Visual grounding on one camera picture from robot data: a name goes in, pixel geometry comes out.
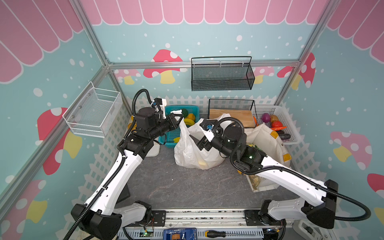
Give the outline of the white canvas tote bag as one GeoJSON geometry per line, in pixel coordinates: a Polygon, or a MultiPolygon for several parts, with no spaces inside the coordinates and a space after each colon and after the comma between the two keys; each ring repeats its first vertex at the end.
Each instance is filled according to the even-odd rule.
{"type": "MultiPolygon", "coordinates": [[[[248,144],[257,146],[275,161],[290,167],[292,157],[276,131],[262,124],[253,129],[245,128],[245,134],[248,144]]],[[[279,187],[273,181],[255,175],[247,176],[247,180],[253,193],[274,190],[279,187]]]]}

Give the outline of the white plastic grocery bag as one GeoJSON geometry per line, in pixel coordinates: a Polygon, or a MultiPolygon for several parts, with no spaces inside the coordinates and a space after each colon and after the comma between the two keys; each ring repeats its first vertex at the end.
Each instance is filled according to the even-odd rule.
{"type": "Polygon", "coordinates": [[[180,140],[174,148],[176,164],[201,170],[216,167],[229,158],[245,133],[244,125],[230,114],[200,119],[189,128],[181,119],[179,128],[180,140]]]}

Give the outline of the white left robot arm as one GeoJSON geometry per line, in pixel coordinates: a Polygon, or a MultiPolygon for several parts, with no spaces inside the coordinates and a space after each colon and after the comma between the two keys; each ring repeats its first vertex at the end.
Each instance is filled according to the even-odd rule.
{"type": "Polygon", "coordinates": [[[96,191],[84,204],[76,204],[71,215],[75,222],[65,235],[70,239],[76,228],[100,240],[112,240],[125,226],[138,223],[144,227],[153,221],[151,205],[136,201],[116,208],[120,195],[135,169],[154,146],[156,138],[177,129],[184,116],[181,110],[165,115],[163,99],[155,99],[150,107],[134,114],[126,136],[118,144],[118,157],[96,191]]]}

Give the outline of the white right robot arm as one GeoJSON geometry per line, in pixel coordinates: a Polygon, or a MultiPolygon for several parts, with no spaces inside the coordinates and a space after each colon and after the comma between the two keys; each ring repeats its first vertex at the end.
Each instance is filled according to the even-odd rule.
{"type": "Polygon", "coordinates": [[[228,158],[240,173],[271,180],[298,196],[297,199],[288,201],[265,200],[259,210],[260,221],[265,225],[292,219],[308,220],[321,228],[332,229],[335,221],[360,222],[370,218],[370,209],[363,203],[340,194],[336,182],[318,181],[302,175],[247,144],[245,128],[238,119],[203,119],[198,126],[204,134],[200,140],[193,138],[199,150],[209,151],[214,148],[220,155],[228,158]],[[364,213],[357,217],[337,216],[338,199],[360,207],[364,213]]]}

